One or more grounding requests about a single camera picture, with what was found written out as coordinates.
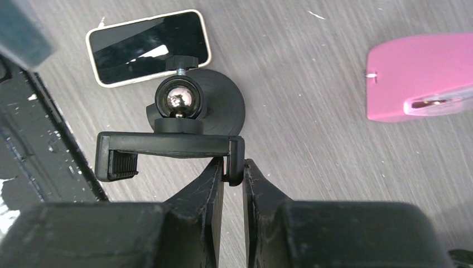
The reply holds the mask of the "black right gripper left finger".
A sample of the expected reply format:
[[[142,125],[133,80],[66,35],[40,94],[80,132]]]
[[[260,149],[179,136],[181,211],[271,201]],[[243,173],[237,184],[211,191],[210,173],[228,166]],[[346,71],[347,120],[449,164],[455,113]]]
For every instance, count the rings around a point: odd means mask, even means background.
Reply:
[[[217,267],[224,162],[162,203],[38,204],[1,243],[2,267]]]

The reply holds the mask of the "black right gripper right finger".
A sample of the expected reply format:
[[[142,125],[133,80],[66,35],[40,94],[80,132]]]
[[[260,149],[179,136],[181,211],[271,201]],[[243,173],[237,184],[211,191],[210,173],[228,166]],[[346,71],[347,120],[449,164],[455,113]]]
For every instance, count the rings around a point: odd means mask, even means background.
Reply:
[[[293,200],[247,159],[248,267],[452,267],[430,219],[400,202]]]

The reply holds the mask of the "black phone stand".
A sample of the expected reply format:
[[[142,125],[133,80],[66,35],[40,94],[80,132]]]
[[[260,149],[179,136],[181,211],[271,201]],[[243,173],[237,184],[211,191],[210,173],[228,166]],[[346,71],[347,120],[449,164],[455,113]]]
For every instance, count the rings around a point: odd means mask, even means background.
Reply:
[[[138,174],[138,156],[176,159],[226,158],[223,180],[243,181],[245,101],[226,75],[199,69],[192,56],[174,56],[166,69],[174,75],[156,89],[147,106],[150,133],[107,132],[97,136],[95,176],[102,182],[130,179]]]

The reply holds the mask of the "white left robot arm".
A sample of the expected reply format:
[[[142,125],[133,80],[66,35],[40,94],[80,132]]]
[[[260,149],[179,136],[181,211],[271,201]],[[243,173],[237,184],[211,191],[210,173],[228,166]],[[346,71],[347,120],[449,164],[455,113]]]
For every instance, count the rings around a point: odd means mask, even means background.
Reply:
[[[55,40],[29,1],[1,0],[1,55],[26,70],[57,50]]]

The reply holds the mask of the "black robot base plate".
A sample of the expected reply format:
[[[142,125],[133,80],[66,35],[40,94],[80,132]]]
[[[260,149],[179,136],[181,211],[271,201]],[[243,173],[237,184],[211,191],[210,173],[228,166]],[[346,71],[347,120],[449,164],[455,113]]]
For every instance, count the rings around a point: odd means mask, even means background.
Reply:
[[[40,76],[1,58],[1,236],[38,203],[107,199]]]

